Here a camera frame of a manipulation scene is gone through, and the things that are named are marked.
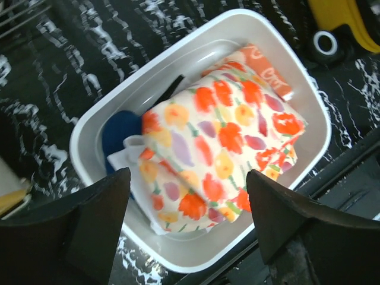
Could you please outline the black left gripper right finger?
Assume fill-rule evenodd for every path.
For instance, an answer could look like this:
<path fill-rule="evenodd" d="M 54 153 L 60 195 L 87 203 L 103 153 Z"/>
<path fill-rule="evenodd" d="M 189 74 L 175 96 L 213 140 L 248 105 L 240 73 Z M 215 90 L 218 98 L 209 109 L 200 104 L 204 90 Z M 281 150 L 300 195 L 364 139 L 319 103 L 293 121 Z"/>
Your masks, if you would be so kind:
<path fill-rule="evenodd" d="M 379 284 L 379 222 L 338 211 L 251 170 L 261 257 L 273 284 Z"/>

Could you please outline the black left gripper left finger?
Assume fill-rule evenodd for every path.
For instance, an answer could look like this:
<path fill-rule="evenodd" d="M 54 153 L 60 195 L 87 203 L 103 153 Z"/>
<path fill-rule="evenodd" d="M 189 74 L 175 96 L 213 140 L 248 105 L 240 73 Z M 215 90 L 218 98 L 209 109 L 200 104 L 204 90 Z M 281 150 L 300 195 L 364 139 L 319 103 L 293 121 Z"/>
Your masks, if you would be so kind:
<path fill-rule="evenodd" d="M 107 284 L 131 172 L 1 221 L 1 284 Z"/>

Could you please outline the pink yellow drawer box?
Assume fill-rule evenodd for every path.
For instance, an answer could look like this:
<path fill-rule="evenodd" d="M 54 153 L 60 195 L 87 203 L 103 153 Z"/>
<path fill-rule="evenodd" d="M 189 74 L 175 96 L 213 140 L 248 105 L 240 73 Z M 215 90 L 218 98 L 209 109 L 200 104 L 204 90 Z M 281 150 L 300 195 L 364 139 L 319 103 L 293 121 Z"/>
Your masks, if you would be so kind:
<path fill-rule="evenodd" d="M 21 178 L 1 158 L 1 220 L 25 208 L 31 201 L 31 183 Z"/>

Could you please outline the navy blue garment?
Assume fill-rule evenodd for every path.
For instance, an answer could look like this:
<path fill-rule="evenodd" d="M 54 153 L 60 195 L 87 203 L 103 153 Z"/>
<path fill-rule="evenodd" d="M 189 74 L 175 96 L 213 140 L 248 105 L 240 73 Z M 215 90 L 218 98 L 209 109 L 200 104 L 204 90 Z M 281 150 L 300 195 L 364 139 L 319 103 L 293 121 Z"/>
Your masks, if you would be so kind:
<path fill-rule="evenodd" d="M 129 168 L 131 172 L 131 194 L 138 195 L 144 184 L 138 169 L 138 158 L 145 149 L 142 137 L 142 117 L 127 110 L 111 116 L 104 125 L 102 132 L 102 152 L 108 175 Z"/>

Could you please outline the orange floral cloth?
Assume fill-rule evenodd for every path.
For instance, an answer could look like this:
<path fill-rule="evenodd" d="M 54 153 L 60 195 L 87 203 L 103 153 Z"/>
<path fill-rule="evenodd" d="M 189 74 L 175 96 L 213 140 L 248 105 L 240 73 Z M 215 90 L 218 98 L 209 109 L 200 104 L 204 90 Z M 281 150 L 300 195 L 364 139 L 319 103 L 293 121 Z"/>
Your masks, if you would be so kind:
<path fill-rule="evenodd" d="M 250 67 L 230 61 L 142 116 L 152 158 L 190 190 L 184 216 L 216 225 L 250 211 L 246 175 L 276 180 L 297 161 L 294 144 L 307 123 Z"/>

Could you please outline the black white striped garment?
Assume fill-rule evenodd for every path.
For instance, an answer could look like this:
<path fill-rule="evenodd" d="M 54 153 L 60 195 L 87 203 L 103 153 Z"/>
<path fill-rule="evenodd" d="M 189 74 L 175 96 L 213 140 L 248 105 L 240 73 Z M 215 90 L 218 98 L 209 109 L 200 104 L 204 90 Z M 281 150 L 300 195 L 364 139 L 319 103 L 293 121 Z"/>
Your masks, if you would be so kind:
<path fill-rule="evenodd" d="M 179 75 L 173 83 L 166 89 L 166 91 L 156 100 L 156 102 L 153 104 L 153 107 L 157 106 L 163 101 L 168 100 L 171 95 L 175 92 L 179 84 L 183 81 L 185 77 L 183 75 Z"/>

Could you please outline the orange white patterned towel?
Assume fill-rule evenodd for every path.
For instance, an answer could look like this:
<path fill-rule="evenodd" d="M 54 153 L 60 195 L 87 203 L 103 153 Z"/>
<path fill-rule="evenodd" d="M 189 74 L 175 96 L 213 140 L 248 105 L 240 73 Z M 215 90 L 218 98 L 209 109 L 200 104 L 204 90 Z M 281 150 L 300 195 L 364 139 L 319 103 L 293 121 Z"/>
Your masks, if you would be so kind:
<path fill-rule="evenodd" d="M 253 43 L 249 43 L 217 61 L 214 65 L 204 70 L 202 76 L 209 74 L 211 71 L 230 61 L 235 61 L 239 64 L 244 64 L 250 67 L 250 69 L 255 71 L 255 73 L 260 76 L 284 101 L 289 101 L 293 97 L 294 92 L 291 86 Z"/>

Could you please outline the yellow Pikachu suitcase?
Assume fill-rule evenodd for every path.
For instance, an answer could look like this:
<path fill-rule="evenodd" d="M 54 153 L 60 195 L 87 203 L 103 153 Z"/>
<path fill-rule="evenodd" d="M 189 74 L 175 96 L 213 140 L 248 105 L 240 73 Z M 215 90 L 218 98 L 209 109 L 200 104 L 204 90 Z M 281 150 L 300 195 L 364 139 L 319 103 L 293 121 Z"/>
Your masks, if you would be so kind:
<path fill-rule="evenodd" d="M 316 30 L 302 50 L 309 69 L 379 53 L 379 1 L 308 1 Z"/>

